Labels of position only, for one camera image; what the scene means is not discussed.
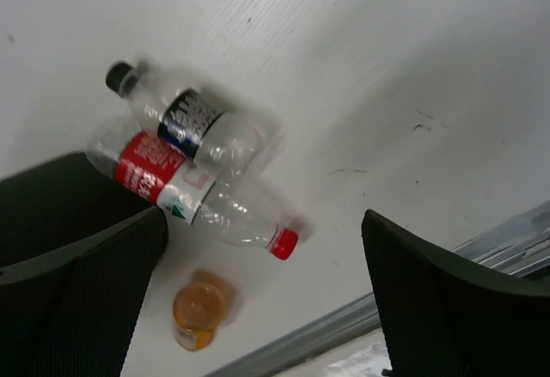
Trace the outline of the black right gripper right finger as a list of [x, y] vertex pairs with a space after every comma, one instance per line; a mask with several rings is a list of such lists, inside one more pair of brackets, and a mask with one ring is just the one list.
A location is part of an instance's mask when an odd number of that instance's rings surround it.
[[547, 376], [549, 287], [486, 268], [373, 210], [364, 255], [386, 376]]

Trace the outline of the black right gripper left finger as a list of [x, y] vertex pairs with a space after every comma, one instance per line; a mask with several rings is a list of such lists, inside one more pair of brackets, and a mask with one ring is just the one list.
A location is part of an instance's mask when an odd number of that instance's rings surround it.
[[1, 286], [3, 376], [118, 376], [168, 242], [146, 210], [83, 240], [54, 269]]

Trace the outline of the clear bottle red label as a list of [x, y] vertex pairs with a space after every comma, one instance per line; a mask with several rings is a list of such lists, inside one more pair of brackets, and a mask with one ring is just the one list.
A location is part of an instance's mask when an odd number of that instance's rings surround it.
[[298, 232], [261, 181], [217, 177], [131, 118], [100, 125], [86, 156], [101, 174], [209, 238], [262, 248], [281, 260], [296, 249]]

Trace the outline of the clear bottle black label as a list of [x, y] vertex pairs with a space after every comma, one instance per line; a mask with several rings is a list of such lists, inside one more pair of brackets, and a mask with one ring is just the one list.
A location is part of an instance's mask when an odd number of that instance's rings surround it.
[[126, 101], [143, 130], [213, 173], [239, 176], [268, 146], [260, 118], [208, 93], [182, 70], [117, 61], [105, 84]]

